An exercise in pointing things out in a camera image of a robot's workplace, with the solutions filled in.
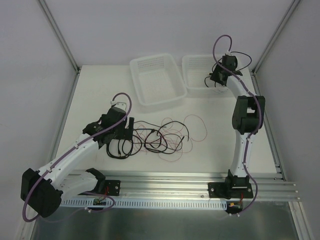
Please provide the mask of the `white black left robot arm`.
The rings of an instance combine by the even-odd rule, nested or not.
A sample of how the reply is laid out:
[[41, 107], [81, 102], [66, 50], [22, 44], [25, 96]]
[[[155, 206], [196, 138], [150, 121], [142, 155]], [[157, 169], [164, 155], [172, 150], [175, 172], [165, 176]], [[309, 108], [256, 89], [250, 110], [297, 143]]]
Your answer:
[[79, 194], [103, 195], [107, 183], [103, 173], [89, 168], [71, 179], [66, 177], [81, 162], [94, 155], [112, 140], [131, 140], [133, 138], [134, 117], [113, 105], [99, 120], [91, 122], [81, 135], [61, 156], [51, 160], [38, 170], [27, 169], [22, 175], [20, 198], [24, 201], [22, 218], [30, 223], [34, 218], [27, 217], [27, 207], [37, 216], [51, 216], [65, 200]]

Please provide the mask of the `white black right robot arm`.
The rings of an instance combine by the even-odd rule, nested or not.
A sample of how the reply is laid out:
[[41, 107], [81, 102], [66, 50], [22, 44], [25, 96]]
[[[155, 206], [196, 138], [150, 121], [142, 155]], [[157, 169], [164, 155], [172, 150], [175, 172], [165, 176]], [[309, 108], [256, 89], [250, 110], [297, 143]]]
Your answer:
[[265, 97], [255, 95], [240, 79], [237, 71], [238, 60], [231, 54], [225, 54], [216, 62], [210, 79], [227, 87], [236, 99], [232, 114], [232, 127], [235, 130], [236, 143], [233, 160], [223, 182], [208, 183], [210, 198], [232, 199], [254, 197], [250, 184], [249, 162], [256, 134], [263, 126]]

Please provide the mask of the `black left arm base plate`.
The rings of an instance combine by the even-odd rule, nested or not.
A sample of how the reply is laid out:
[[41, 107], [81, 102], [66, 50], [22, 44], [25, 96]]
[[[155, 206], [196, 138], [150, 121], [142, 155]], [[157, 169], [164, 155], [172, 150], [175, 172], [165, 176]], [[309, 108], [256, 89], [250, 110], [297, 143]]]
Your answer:
[[120, 180], [102, 180], [100, 183], [97, 183], [95, 192], [107, 196], [119, 196], [120, 190]]

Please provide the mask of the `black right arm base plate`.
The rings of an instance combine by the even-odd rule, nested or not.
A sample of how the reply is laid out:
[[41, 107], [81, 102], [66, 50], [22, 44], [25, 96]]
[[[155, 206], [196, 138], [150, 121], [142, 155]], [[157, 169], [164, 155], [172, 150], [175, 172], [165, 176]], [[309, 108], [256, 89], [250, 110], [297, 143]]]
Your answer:
[[225, 182], [209, 182], [208, 194], [210, 198], [221, 199], [252, 199], [254, 197], [252, 186], [229, 186]]

